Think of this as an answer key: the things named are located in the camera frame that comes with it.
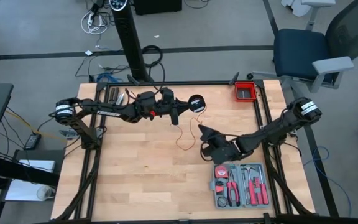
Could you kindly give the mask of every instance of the floor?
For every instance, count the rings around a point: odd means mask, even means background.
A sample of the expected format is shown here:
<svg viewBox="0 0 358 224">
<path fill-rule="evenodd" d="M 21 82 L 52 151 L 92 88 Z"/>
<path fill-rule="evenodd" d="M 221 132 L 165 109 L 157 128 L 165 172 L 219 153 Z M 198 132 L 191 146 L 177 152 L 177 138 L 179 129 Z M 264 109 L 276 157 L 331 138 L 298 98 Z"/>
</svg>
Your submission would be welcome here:
<svg viewBox="0 0 358 224">
<path fill-rule="evenodd" d="M 199 0 L 188 2 L 201 4 Z M 315 31 L 325 32 L 331 19 L 350 2 L 340 0 L 334 7 L 320 10 Z M 85 34 L 80 27 L 85 13 L 85 0 L 49 0 L 48 4 L 40 0 L 0 0 L 0 56 L 13 58 L 0 60 L 0 83 L 14 84 L 9 106 L 34 126 L 48 119 L 56 101 L 75 96 L 78 85 L 88 81 L 86 77 L 74 76 L 85 57 L 83 52 L 97 50 L 94 46 L 99 36 Z M 211 0 L 204 9 L 183 5 L 183 10 L 176 13 L 134 17 L 142 46 L 154 44 L 171 49 L 162 61 L 167 80 L 228 80 L 236 72 L 245 78 L 253 70 L 274 71 L 271 15 L 279 29 L 303 29 L 308 19 L 295 17 L 279 0 L 230 0 L 229 4 L 225 0 Z M 116 29 L 110 27 L 99 44 L 120 49 Z M 145 61 L 157 57 L 148 54 Z M 351 216 L 358 217 L 358 58 L 354 63 L 356 68 L 345 74 L 338 90 L 321 89 L 310 94 L 305 86 L 300 88 L 324 114 L 313 125 L 313 131 L 318 145 L 330 152 L 330 158 L 324 161 L 326 173 L 349 194 Z M 91 64 L 91 73 L 100 72 L 98 64 L 115 67 L 126 64 L 126 60 L 122 55 L 98 57 Z M 86 75 L 87 68 L 85 63 L 79 75 Z M 126 73 L 117 74 L 119 78 L 125 76 Z M 155 69 L 153 77 L 161 80 L 161 71 Z M 288 102 L 293 99 L 290 91 L 285 90 L 285 96 Z M 13 117 L 7 115 L 7 119 L 25 141 L 30 131 Z M 60 128 L 50 122 L 42 131 L 57 134 Z M 16 140 L 11 130 L 8 135 Z M 311 159 L 310 149 L 302 130 L 299 135 L 306 162 Z M 39 149 L 59 150 L 64 145 L 43 138 Z M 17 148 L 11 143 L 9 154 Z M 6 139 L 2 136 L 0 151 L 6 152 Z M 316 169 L 309 164 L 305 172 L 316 211 L 328 215 Z M 331 183 L 331 188 L 340 215 L 348 216 L 346 196 L 335 184 Z M 9 202 L 0 223 L 46 222 L 51 210 L 52 202 Z"/>
</svg>

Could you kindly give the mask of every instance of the red container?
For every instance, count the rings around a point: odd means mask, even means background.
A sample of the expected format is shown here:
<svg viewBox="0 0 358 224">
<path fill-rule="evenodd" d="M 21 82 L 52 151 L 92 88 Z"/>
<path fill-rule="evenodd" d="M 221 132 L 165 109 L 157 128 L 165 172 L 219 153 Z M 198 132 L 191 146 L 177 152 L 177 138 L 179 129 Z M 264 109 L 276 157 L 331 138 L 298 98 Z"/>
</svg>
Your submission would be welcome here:
<svg viewBox="0 0 358 224">
<path fill-rule="evenodd" d="M 236 82 L 236 101 L 237 102 L 254 102 L 256 100 L 254 82 Z"/>
</svg>

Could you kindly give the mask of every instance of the wooden tabletop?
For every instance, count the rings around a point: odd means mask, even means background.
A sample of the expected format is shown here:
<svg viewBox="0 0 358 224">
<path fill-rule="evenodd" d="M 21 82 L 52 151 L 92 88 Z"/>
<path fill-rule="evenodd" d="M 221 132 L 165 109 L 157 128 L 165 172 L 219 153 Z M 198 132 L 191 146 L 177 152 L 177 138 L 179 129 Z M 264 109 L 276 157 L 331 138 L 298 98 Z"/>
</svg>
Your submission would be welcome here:
<svg viewBox="0 0 358 224">
<path fill-rule="evenodd" d="M 280 83 L 264 81 L 272 118 L 280 116 L 286 106 Z M 153 90 L 152 87 L 127 87 L 134 93 Z M 228 85 L 169 86 L 175 97 L 187 101 L 193 94 L 200 94 L 207 104 L 199 117 L 204 125 L 222 133 L 245 134 L 258 130 L 252 103 L 234 101 L 234 87 Z M 94 98 L 95 84 L 81 84 L 79 98 Z M 264 123 L 264 111 L 261 110 Z M 269 208 L 217 209 L 213 192 L 208 183 L 212 179 L 212 162 L 200 157 L 200 136 L 196 118 L 199 114 L 184 112 L 179 126 L 170 125 L 170 117 L 143 119 L 137 124 L 125 123 L 119 118 L 107 117 L 107 131 L 103 137 L 93 221 L 124 220 L 178 220 L 209 218 L 260 218 L 265 212 L 274 217 Z M 84 118 L 89 124 L 91 116 Z M 175 141 L 183 136 L 178 145 Z M 296 145 L 295 138 L 287 142 Z M 67 149 L 77 147 L 74 144 Z M 53 206 L 52 218 L 59 216 L 78 190 L 85 150 L 77 149 L 63 163 L 60 182 Z M 236 164 L 263 162 L 262 148 Z M 282 162 L 287 183 L 306 209 L 314 211 L 308 183 L 298 151 L 282 146 Z M 277 186 L 282 211 L 285 206 L 280 187 Z M 88 194 L 84 197 L 85 214 Z"/>
</svg>

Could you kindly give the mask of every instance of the blue office chair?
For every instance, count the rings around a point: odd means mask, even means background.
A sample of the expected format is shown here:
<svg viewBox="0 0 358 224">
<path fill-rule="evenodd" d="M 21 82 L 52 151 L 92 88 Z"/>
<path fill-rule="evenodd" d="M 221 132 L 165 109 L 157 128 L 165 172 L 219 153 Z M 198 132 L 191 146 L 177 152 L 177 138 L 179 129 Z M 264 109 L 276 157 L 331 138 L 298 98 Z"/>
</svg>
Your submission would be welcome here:
<svg viewBox="0 0 358 224">
<path fill-rule="evenodd" d="M 304 2 L 326 1 L 302 0 Z M 326 35 L 312 32 L 308 26 L 306 30 L 279 30 L 274 41 L 276 73 L 252 72 L 247 77 L 278 77 L 282 80 L 282 88 L 290 86 L 295 92 L 300 90 L 293 81 L 303 82 L 310 92 L 316 93 L 321 86 L 339 88 L 343 72 L 354 67 L 352 60 L 356 57 L 358 0 L 350 3 L 331 21 Z"/>
</svg>

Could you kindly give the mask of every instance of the gray tool case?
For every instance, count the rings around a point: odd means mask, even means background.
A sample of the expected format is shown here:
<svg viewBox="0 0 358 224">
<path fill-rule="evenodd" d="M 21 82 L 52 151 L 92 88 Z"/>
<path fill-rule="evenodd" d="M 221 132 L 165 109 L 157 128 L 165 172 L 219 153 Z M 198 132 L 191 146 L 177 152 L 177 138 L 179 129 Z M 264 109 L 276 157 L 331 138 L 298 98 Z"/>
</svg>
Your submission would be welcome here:
<svg viewBox="0 0 358 224">
<path fill-rule="evenodd" d="M 262 165 L 262 163 L 259 162 L 253 162 L 253 163 L 247 163 L 247 164 L 223 164 L 222 166 L 224 166 L 227 170 L 227 173 L 229 173 L 229 171 L 231 170 L 232 175 L 233 175 L 233 179 L 237 184 L 237 188 L 239 191 L 239 206 L 237 206 L 237 203 L 235 202 L 235 193 L 233 190 L 231 190 L 231 192 L 227 192 L 227 183 L 229 182 L 228 178 L 216 178 L 216 167 L 218 165 L 215 165 L 213 167 L 213 180 L 211 181 L 211 183 L 209 184 L 209 187 L 211 190 L 213 190 L 214 192 L 214 197 L 215 197 L 215 206 L 216 208 L 219 209 L 236 209 L 236 208 L 267 208 L 270 206 L 270 190 L 269 187 L 267 185 L 266 182 L 266 177 L 265 177 L 265 171 L 264 171 L 264 167 Z M 250 169 L 250 178 L 253 182 L 253 186 L 254 186 L 254 191 L 255 191 L 255 199 L 257 204 L 251 205 L 251 200 L 250 200 L 250 193 L 249 193 L 249 177 L 248 177 L 248 172 L 247 170 L 245 170 L 244 168 L 249 168 Z M 256 188 L 255 186 L 255 180 L 256 178 L 260 179 L 260 176 L 262 176 L 262 180 L 263 180 L 263 184 L 265 184 L 265 188 L 266 188 L 266 193 L 267 193 L 267 203 L 266 201 L 264 201 L 263 199 L 260 201 L 260 199 L 258 199 L 257 193 L 260 192 L 260 195 L 262 196 L 262 188 L 261 185 L 259 184 L 259 188 Z M 222 192 L 217 192 L 217 188 L 216 188 L 216 184 L 219 182 L 222 182 L 223 184 L 223 191 Z M 232 206 L 229 205 L 228 203 L 228 194 L 231 194 L 231 198 L 233 198 L 233 203 Z M 224 205 L 224 199 L 222 199 L 221 197 L 226 198 L 226 206 L 222 206 Z"/>
</svg>

